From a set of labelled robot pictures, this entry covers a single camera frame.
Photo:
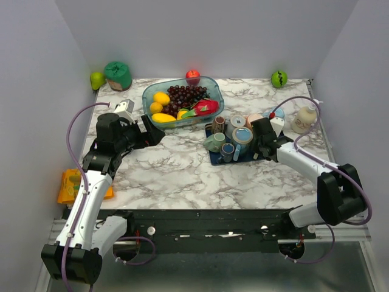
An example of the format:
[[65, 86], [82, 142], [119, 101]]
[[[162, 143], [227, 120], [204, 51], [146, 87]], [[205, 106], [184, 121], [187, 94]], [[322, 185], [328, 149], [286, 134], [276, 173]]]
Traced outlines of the sage green mug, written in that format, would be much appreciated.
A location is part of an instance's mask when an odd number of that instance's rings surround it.
[[226, 143], [224, 133], [211, 134], [204, 142], [203, 146], [210, 152], [219, 153], [221, 147]]

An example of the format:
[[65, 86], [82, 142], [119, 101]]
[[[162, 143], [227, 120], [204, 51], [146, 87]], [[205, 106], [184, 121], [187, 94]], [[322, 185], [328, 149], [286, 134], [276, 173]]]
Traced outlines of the small navy mug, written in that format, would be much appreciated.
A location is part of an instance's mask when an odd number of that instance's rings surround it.
[[225, 143], [220, 150], [220, 158], [223, 163], [229, 163], [233, 159], [235, 147], [231, 143]]

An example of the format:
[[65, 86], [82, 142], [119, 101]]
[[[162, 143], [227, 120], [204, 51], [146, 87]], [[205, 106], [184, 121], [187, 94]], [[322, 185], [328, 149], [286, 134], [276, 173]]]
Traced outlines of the butterfly blue mug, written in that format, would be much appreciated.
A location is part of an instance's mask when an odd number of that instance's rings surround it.
[[231, 142], [235, 148], [233, 154], [234, 161], [242, 158], [249, 151], [252, 140], [253, 133], [247, 127], [238, 127], [234, 129], [231, 138]]

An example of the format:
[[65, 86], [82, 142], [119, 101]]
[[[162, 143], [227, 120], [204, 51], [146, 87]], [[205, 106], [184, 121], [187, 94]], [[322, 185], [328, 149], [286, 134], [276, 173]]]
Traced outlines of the pink mug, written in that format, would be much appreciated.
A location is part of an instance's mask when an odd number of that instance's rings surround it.
[[259, 119], [262, 119], [263, 116], [261, 114], [249, 114], [247, 117], [246, 117], [246, 123], [245, 123], [245, 127], [252, 130], [252, 125], [251, 123], [256, 121], [256, 120], [259, 120]]

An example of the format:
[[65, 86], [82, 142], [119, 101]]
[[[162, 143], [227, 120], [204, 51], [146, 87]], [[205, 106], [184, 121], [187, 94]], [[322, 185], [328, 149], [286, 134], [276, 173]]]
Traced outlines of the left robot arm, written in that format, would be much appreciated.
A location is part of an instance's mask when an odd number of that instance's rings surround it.
[[129, 240], [135, 226], [127, 215], [111, 215], [95, 229], [103, 198], [111, 187], [125, 155], [133, 150], [156, 146], [165, 133], [142, 116], [146, 128], [116, 113], [97, 119], [93, 144], [83, 158], [81, 183], [70, 215], [55, 243], [44, 245], [41, 258], [54, 279], [61, 279], [68, 291], [71, 282], [92, 286], [102, 268], [103, 257], [116, 240]]

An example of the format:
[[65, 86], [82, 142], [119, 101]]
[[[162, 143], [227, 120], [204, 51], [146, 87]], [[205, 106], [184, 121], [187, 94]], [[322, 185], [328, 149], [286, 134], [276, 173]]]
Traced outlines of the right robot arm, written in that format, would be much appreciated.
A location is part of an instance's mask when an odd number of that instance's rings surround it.
[[294, 169], [317, 186], [316, 202], [290, 210], [280, 222], [284, 237], [294, 238], [308, 225], [344, 223], [367, 209], [368, 203], [362, 195], [362, 184], [354, 166], [337, 165], [310, 153], [304, 154], [291, 138], [278, 137], [271, 120], [266, 117], [255, 120], [251, 126], [254, 153]]

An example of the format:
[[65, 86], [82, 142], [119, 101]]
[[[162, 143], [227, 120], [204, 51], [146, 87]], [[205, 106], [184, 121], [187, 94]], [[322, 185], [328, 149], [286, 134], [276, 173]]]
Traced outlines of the brown striped mug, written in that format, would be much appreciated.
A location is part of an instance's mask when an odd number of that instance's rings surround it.
[[212, 134], [223, 133], [225, 129], [225, 118], [222, 116], [216, 116], [212, 122], [211, 132]]

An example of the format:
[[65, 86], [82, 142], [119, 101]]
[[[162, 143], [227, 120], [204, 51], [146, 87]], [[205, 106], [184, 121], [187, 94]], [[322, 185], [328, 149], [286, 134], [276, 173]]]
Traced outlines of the grey white mug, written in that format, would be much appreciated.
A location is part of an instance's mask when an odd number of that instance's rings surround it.
[[228, 139], [232, 139], [232, 133], [236, 128], [243, 127], [246, 124], [246, 118], [242, 115], [233, 115], [226, 123], [225, 136]]

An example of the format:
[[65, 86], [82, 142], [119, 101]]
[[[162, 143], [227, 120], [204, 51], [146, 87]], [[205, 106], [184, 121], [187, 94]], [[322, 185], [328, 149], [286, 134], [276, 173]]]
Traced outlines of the light blue faceted mug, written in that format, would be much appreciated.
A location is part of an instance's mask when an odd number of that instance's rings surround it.
[[[269, 117], [270, 113], [271, 113], [273, 110], [274, 110], [274, 109], [272, 108], [272, 109], [270, 109], [270, 110], [268, 110], [268, 111], [265, 111], [264, 113], [262, 113], [262, 116], [263, 116], [263, 117]], [[278, 109], [275, 111], [275, 116], [276, 116], [276, 117], [279, 117], [279, 118], [281, 118], [281, 119], [283, 119], [283, 120], [285, 120], [285, 112], [284, 112], [284, 110], [283, 110], [282, 107], [278, 108]]]

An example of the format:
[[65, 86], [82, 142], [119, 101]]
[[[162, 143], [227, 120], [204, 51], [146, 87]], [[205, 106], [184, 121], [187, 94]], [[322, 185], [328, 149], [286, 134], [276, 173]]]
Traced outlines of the yellow mango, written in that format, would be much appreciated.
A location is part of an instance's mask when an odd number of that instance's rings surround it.
[[151, 116], [152, 120], [157, 123], [168, 123], [176, 121], [174, 116], [165, 113], [155, 113]]

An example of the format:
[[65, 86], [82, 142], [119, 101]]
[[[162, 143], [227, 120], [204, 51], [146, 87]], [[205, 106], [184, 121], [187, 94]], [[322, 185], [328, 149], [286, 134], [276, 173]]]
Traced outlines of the orange fruit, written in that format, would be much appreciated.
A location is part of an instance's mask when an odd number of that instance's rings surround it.
[[153, 102], [151, 105], [150, 105], [150, 113], [153, 115], [153, 114], [157, 114], [157, 113], [161, 113], [162, 110], [163, 110], [164, 106], [159, 103], [159, 102]]

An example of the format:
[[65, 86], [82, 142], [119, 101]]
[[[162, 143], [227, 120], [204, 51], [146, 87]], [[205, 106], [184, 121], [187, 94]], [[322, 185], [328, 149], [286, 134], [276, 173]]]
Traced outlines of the small yellow fruit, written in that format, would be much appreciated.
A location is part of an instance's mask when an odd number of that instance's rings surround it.
[[187, 113], [188, 110], [187, 109], [181, 109], [178, 113], [177, 113], [177, 120], [181, 120], [182, 119], [182, 116]]

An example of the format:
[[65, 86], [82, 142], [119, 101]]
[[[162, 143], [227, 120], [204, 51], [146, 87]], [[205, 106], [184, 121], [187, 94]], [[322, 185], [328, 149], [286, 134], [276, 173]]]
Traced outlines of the yellow lemon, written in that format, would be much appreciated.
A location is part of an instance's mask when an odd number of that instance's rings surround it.
[[157, 92], [153, 95], [153, 100], [156, 103], [161, 104], [162, 106], [166, 106], [170, 103], [170, 97], [168, 94], [164, 92]]

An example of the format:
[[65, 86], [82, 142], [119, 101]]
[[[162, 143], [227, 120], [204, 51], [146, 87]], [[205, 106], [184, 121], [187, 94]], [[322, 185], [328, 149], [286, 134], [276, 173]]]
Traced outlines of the purple grape bunch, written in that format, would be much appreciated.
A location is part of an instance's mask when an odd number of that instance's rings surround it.
[[170, 103], [164, 106], [162, 113], [175, 118], [181, 109], [190, 110], [195, 103], [210, 98], [207, 88], [201, 86], [170, 86], [167, 89], [167, 94], [170, 97]]

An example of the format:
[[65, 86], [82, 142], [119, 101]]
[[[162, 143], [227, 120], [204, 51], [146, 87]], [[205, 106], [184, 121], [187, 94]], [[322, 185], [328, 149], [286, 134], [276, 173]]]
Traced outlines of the red dragon fruit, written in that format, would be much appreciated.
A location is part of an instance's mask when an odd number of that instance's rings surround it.
[[195, 103], [191, 110], [182, 115], [183, 119], [198, 117], [198, 116], [207, 116], [217, 112], [219, 108], [219, 103], [212, 99], [202, 99], [199, 102]]

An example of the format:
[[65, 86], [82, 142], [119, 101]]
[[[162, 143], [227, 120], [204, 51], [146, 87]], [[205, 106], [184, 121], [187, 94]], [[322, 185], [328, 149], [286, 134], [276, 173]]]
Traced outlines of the dark blue tray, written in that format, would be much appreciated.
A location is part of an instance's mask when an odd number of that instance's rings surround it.
[[[206, 138], [208, 138], [212, 132], [211, 132], [212, 125], [209, 123], [205, 126], [205, 133]], [[220, 152], [219, 153], [213, 153], [209, 152], [210, 155], [210, 162], [212, 165], [227, 165], [227, 164], [237, 164], [237, 163], [243, 163], [243, 162], [250, 162], [250, 161], [260, 161], [270, 159], [270, 155], [275, 153], [275, 147], [278, 145], [281, 145], [284, 142], [290, 142], [291, 139], [286, 137], [285, 135], [281, 134], [280, 136], [276, 136], [274, 130], [271, 126], [265, 127], [265, 133], [256, 133], [254, 130], [251, 130], [253, 133], [253, 140], [250, 143], [249, 151], [242, 157], [239, 158], [237, 161], [234, 161], [233, 159], [229, 163], [223, 163], [220, 158]], [[232, 143], [230, 139], [225, 137], [226, 143]]]

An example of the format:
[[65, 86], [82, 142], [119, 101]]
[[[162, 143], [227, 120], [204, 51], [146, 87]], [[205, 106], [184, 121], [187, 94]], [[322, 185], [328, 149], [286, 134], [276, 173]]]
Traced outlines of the red apple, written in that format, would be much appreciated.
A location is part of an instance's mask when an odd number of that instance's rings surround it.
[[200, 82], [201, 75], [197, 70], [189, 70], [185, 75], [187, 84], [190, 86], [197, 86]]

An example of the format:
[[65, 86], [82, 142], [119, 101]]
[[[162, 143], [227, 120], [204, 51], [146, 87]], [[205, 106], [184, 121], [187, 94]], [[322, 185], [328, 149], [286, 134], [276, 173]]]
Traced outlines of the green wrapped jar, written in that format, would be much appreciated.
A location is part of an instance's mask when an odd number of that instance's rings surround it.
[[126, 91], [133, 82], [128, 65], [119, 61], [108, 63], [104, 68], [104, 75], [114, 91]]

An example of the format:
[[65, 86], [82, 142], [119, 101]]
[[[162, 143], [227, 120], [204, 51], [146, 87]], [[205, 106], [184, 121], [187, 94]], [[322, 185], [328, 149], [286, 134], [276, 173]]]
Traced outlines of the clear blue fruit container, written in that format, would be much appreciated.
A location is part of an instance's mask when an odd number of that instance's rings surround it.
[[142, 96], [143, 112], [160, 128], [177, 128], [213, 120], [224, 109], [217, 82], [194, 77], [155, 83]]

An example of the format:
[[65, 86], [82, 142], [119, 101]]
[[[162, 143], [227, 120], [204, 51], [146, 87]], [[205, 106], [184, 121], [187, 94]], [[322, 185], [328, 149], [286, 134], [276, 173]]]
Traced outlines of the green pear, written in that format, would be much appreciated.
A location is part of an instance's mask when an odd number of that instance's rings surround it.
[[106, 82], [105, 76], [101, 72], [93, 72], [90, 75], [91, 88], [96, 91]]

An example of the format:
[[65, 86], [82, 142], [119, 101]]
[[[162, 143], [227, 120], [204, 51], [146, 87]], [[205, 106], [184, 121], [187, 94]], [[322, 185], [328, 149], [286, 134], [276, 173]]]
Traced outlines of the orange snack bag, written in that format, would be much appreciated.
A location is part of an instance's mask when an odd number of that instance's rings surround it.
[[[89, 170], [85, 173], [88, 180], [88, 194], [92, 192], [94, 187], [92, 186], [93, 182], [97, 178], [103, 178], [100, 172], [93, 172]], [[73, 204], [77, 198], [78, 191], [83, 185], [81, 180], [82, 176], [79, 169], [67, 169], [62, 174], [61, 178], [61, 187], [57, 198], [57, 203], [59, 204]]]

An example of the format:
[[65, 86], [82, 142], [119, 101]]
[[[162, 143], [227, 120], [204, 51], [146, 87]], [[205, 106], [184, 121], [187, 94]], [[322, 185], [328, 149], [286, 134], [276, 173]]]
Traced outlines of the green striped ball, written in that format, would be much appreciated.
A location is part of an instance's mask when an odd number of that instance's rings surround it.
[[282, 88], [287, 83], [287, 73], [282, 70], [275, 71], [271, 76], [271, 83], [274, 88]]

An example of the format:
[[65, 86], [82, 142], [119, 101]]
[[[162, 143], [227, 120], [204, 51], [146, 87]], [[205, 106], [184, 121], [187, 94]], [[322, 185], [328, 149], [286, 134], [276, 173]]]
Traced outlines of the cream soap pump bottle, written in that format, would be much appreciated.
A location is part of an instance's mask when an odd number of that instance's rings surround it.
[[310, 102], [302, 107], [292, 121], [291, 128], [298, 134], [307, 132], [317, 120], [317, 107], [315, 103]]

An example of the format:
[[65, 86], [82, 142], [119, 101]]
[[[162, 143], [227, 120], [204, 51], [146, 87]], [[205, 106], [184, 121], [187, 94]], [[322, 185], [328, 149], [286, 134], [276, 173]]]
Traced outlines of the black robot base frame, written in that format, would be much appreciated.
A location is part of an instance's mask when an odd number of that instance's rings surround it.
[[142, 252], [277, 253], [280, 243], [310, 240], [315, 234], [286, 221], [285, 209], [246, 210], [101, 210], [98, 220], [111, 215], [127, 218], [125, 237], [139, 235]]

